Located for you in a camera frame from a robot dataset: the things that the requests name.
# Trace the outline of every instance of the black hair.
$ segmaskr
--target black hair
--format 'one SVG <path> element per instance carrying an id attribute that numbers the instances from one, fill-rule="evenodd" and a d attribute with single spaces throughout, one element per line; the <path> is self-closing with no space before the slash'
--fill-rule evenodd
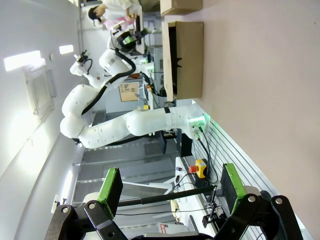
<path id="1" fill-rule="evenodd" d="M 95 6 L 95 7 L 90 8 L 90 10 L 89 10 L 89 12 L 88 12 L 88 16 L 89 16 L 89 18 L 90 18 L 91 20 L 95 21 L 95 19 L 97 19 L 97 20 L 101 23 L 101 22 L 102 22 L 102 21 L 101 21 L 101 18 L 98 17 L 98 16 L 96 15 L 96 13 L 94 12 L 97 7 L 98 7 L 98 6 Z"/>

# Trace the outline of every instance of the pink cloth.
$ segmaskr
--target pink cloth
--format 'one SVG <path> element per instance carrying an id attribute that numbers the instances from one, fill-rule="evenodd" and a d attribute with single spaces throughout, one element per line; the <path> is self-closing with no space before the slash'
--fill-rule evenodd
<path id="1" fill-rule="evenodd" d="M 111 20 L 111 19 L 106 19 L 104 20 L 103 24 L 106 26 L 108 30 L 111 30 L 112 27 L 116 24 L 118 24 L 121 21 L 125 21 L 126 24 L 123 25 L 123 28 L 126 29 L 130 24 L 133 24 L 135 20 L 132 21 L 127 21 L 125 17 L 119 17 L 117 19 Z"/>

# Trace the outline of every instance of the bulletin board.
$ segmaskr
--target bulletin board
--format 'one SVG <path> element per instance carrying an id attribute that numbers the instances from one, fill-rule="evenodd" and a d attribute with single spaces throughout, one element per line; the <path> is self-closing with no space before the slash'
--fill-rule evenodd
<path id="1" fill-rule="evenodd" d="M 122 83 L 119 86 L 120 98 L 121 102 L 132 102 L 138 101 L 139 94 L 139 83 L 138 82 L 130 82 L 130 83 Z"/>

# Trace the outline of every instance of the green gripper pad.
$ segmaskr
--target green gripper pad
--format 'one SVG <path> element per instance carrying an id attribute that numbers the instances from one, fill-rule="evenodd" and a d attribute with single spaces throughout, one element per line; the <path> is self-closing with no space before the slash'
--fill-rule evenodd
<path id="1" fill-rule="evenodd" d="M 110 168 L 100 189 L 97 201 L 105 207 L 111 220 L 115 218 L 123 187 L 119 168 Z"/>
<path id="2" fill-rule="evenodd" d="M 229 212 L 232 214 L 240 200 L 247 194 L 233 163 L 223 165 L 220 182 L 223 196 L 228 204 Z"/>

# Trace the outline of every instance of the cardboard box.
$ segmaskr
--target cardboard box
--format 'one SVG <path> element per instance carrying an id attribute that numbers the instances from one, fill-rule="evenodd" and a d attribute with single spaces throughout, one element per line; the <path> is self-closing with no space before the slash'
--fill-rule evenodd
<path id="1" fill-rule="evenodd" d="M 167 100 L 202 97 L 203 22 L 162 22 L 163 76 Z"/>
<path id="2" fill-rule="evenodd" d="M 186 15 L 203 8 L 202 0 L 160 0 L 161 15 Z"/>

